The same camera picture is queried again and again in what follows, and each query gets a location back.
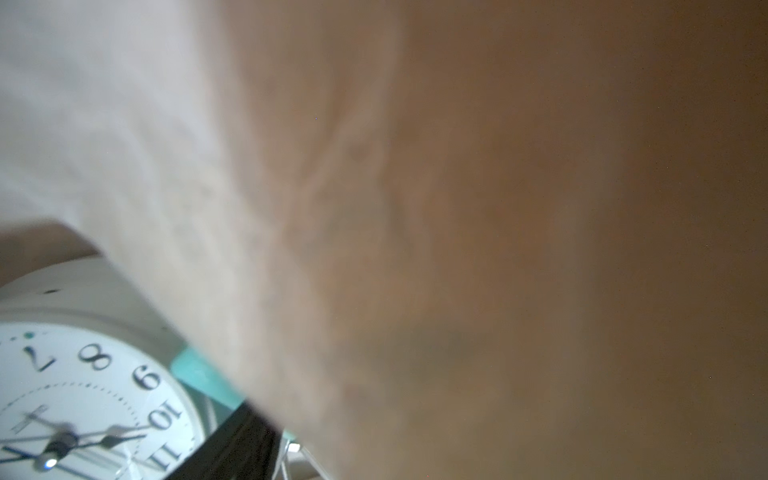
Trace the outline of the beige canvas bag orange handles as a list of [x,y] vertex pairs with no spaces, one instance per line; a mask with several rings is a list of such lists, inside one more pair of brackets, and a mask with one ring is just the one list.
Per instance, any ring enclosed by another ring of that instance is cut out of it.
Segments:
[[47,220],[338,479],[767,475],[763,1],[5,1]]

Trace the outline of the mint green small clock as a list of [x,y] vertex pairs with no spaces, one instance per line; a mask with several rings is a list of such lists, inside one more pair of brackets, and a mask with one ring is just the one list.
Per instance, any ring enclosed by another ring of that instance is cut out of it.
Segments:
[[170,372],[191,395],[207,436],[218,430],[240,406],[248,406],[245,397],[191,347],[171,361]]

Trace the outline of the black square alarm clock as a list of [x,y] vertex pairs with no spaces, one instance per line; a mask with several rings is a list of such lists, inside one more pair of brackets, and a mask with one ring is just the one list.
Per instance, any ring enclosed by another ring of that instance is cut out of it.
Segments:
[[269,480],[275,470],[282,433],[247,402],[167,480]]

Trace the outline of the white round analog clock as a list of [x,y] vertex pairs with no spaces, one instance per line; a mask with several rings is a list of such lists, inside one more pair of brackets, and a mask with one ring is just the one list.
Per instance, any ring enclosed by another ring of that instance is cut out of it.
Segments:
[[1,290],[1,475],[163,479],[222,420],[171,370],[185,341],[105,259]]

